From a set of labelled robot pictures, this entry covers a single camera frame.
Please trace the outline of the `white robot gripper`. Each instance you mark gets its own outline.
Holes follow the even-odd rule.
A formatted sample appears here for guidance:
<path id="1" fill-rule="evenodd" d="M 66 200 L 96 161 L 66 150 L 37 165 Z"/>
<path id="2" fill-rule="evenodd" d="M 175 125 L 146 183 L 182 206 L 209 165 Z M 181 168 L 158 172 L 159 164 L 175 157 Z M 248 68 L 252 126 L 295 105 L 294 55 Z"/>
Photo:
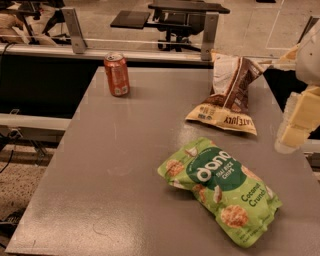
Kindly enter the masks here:
<path id="1" fill-rule="evenodd" d="M 320 126 L 320 21 L 279 59 L 279 66 L 294 70 L 297 79 L 309 85 L 302 93 L 290 94 L 276 135 L 275 150 L 291 154 Z"/>

